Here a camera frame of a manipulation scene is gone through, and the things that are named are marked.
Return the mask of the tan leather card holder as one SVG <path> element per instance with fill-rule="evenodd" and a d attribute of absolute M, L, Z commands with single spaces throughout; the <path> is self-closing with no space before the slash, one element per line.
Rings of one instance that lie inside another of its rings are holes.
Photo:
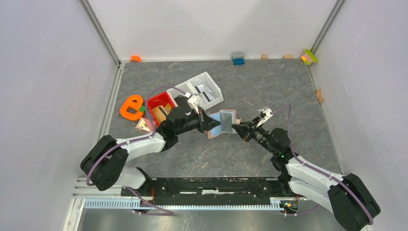
<path fill-rule="evenodd" d="M 207 137 L 209 139 L 216 138 L 223 133 L 237 134 L 232 125 L 239 124 L 241 119 L 236 117 L 235 110 L 220 110 L 217 113 L 212 113 L 209 115 L 212 119 L 220 122 L 220 125 L 211 129 L 207 132 Z"/>

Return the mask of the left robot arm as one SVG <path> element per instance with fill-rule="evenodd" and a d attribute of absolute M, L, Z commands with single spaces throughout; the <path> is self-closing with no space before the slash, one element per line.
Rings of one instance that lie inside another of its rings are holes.
<path fill-rule="evenodd" d="M 126 170 L 127 162 L 172 148 L 180 134 L 192 130 L 205 133 L 220 124 L 201 107 L 192 109 L 190 113 L 175 107 L 151 133 L 128 139 L 114 139 L 111 135 L 105 135 L 80 164 L 86 174 L 86 185 L 105 191 L 119 182 L 130 186 L 139 196 L 146 196 L 151 191 L 151 183 L 140 169 Z"/>

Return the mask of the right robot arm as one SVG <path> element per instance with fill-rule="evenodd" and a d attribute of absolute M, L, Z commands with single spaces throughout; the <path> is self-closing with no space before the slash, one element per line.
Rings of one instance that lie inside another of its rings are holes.
<path fill-rule="evenodd" d="M 232 128 L 248 142 L 254 140 L 272 154 L 271 162 L 284 180 L 278 191 L 283 196 L 293 193 L 306 197 L 331 212 L 347 231 L 359 231 L 373 224 L 381 208 L 360 177 L 344 176 L 316 166 L 293 151 L 288 131 L 268 131 L 258 125 L 260 118 L 233 124 Z"/>

